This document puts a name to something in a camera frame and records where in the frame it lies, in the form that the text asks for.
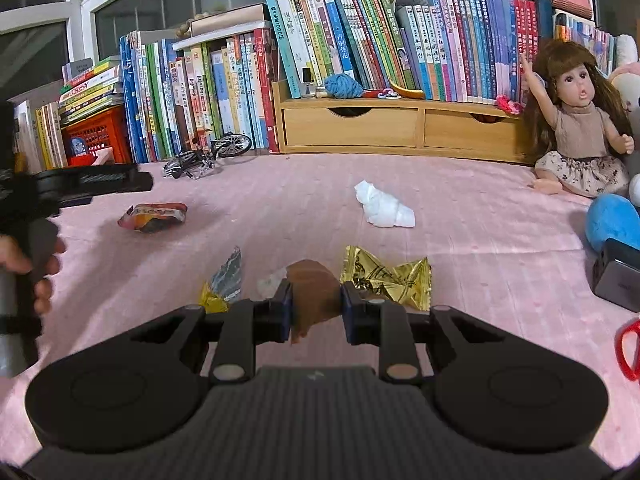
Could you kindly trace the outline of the left hand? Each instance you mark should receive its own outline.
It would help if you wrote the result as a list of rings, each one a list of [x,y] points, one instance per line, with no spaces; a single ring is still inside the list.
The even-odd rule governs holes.
[[[53,255],[44,266],[44,278],[34,285],[34,308],[37,314],[47,314],[51,310],[53,297],[53,285],[49,275],[58,274],[61,271],[59,255],[66,252],[66,245],[62,238],[57,238]],[[1,266],[6,270],[17,274],[29,274],[32,270],[32,260],[27,258],[13,237],[2,235],[0,242]]]

